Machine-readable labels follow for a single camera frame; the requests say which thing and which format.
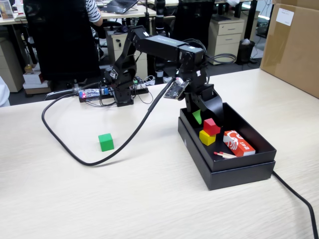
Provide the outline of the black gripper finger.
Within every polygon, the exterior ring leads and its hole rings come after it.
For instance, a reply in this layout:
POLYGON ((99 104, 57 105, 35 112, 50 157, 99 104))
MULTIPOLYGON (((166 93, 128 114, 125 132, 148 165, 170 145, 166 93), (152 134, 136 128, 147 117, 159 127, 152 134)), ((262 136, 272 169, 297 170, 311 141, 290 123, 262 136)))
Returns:
POLYGON ((218 126, 224 125, 223 101, 215 91, 206 91, 200 94, 198 107, 207 115, 213 116, 218 126))

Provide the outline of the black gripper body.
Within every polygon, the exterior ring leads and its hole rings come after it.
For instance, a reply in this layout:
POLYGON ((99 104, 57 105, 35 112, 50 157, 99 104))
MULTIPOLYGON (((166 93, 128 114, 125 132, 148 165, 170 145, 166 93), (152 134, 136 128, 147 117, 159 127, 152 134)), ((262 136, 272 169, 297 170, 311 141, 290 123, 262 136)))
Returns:
POLYGON ((207 73, 205 69, 197 69, 194 71, 179 72, 179 77, 183 80, 181 97, 185 97, 187 93, 201 97, 214 97, 214 85, 207 82, 207 73))

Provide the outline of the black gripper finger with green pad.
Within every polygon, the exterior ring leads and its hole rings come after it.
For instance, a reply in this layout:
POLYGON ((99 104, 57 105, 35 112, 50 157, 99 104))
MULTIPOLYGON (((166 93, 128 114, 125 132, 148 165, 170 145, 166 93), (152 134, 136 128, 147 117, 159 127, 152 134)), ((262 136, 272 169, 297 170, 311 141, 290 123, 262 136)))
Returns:
POLYGON ((185 102, 187 111, 193 115, 198 124, 202 124, 201 110, 193 102, 191 94, 185 94, 185 102))

